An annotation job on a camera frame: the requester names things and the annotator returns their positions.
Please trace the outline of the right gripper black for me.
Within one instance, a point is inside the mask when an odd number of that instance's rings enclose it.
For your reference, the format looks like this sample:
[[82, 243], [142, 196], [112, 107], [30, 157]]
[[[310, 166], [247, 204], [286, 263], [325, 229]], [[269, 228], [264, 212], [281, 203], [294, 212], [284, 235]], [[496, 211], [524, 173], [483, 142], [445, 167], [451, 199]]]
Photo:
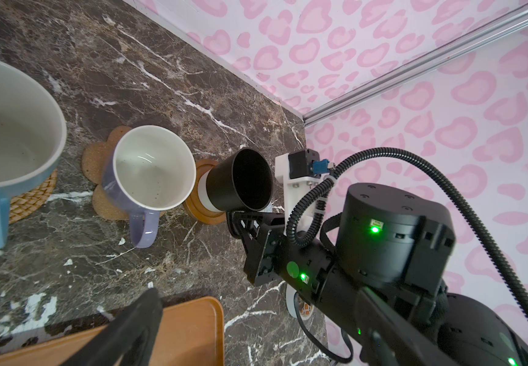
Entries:
[[230, 235], [246, 252], [244, 273], [254, 286], [283, 279], [307, 302], [318, 302], [334, 250], [318, 239], [303, 247], [288, 242], [281, 214], [231, 210], [226, 212]]

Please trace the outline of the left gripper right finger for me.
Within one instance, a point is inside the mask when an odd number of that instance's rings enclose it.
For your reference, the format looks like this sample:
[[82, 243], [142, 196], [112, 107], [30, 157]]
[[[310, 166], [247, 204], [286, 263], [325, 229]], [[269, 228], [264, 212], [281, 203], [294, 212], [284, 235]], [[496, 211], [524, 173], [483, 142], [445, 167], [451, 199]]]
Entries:
[[369, 365], [456, 364], [369, 288], [357, 294], [355, 322]]

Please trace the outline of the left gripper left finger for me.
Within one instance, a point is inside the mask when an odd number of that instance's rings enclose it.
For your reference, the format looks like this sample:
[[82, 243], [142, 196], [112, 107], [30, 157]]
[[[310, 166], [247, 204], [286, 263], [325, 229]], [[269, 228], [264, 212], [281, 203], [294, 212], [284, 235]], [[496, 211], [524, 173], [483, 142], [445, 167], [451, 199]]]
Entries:
[[148, 365], [163, 315], [158, 290], [146, 290], [65, 365]]

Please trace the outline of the black mug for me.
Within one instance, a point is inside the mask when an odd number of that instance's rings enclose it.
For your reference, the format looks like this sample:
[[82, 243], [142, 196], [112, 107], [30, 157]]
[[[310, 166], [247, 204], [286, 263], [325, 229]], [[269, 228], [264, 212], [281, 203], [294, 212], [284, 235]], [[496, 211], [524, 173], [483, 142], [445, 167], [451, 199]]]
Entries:
[[266, 159], [244, 148], [209, 169], [198, 181], [198, 199], [212, 212], [261, 211], [273, 196], [273, 175]]

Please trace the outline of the brown wooden round coaster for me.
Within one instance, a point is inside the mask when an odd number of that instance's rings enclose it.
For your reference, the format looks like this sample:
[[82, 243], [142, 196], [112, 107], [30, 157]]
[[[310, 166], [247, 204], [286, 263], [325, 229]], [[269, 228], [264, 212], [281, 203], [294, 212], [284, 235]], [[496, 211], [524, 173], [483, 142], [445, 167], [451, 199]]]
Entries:
[[211, 159], [199, 160], [196, 165], [195, 184], [191, 194], [183, 203], [187, 214], [197, 221], [207, 225], [217, 225], [226, 221], [225, 213], [215, 212], [207, 209], [200, 201], [199, 181], [204, 174], [218, 165], [218, 162]]

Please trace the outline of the white mug purple handle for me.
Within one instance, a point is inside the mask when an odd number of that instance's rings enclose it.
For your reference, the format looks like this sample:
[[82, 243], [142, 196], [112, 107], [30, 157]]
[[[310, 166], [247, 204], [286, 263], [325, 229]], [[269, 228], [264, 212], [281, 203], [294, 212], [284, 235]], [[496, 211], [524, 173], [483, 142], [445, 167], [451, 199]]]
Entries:
[[191, 150], [174, 132], [147, 125], [128, 131], [102, 171], [102, 190], [128, 215], [131, 243], [153, 245], [160, 214], [182, 204], [195, 186]]

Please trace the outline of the cork paw-shaped coaster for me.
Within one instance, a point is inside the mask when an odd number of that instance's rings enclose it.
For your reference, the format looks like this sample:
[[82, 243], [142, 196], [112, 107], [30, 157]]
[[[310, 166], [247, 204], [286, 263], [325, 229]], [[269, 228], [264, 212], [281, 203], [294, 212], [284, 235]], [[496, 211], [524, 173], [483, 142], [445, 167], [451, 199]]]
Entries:
[[88, 180], [96, 185], [92, 196], [93, 210], [105, 220], [128, 221], [127, 213], [115, 207], [105, 196], [102, 189], [102, 171], [117, 143], [130, 129], [127, 126], [115, 128], [110, 133], [107, 141], [88, 145], [82, 155], [82, 172]]

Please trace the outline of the rattan woven round coaster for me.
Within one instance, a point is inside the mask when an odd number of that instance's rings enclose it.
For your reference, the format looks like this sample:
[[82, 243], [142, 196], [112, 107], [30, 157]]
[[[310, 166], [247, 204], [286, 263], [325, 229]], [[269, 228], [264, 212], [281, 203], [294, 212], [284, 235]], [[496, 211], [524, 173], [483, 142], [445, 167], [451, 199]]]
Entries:
[[20, 221], [37, 211], [50, 198], [58, 180], [58, 171], [52, 172], [47, 180], [37, 188], [22, 195], [15, 196], [10, 201], [9, 224]]

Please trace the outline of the light blue mug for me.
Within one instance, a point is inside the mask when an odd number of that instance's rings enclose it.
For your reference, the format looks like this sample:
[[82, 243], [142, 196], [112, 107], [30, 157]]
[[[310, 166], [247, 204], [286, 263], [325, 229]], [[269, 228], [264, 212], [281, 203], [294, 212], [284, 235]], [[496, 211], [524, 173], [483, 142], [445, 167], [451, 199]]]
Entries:
[[0, 249], [11, 200], [55, 170], [67, 140], [63, 112], [35, 79], [0, 61]]

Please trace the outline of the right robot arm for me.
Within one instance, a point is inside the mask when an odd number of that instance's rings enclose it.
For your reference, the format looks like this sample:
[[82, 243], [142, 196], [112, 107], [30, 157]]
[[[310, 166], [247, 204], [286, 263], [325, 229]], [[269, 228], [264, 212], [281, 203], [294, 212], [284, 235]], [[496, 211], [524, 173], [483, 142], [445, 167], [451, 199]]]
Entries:
[[386, 185], [349, 187], [342, 213], [295, 246], [280, 214], [234, 211], [256, 286], [281, 278], [361, 345], [371, 365], [528, 365], [528, 345], [442, 279], [455, 247], [448, 209]]

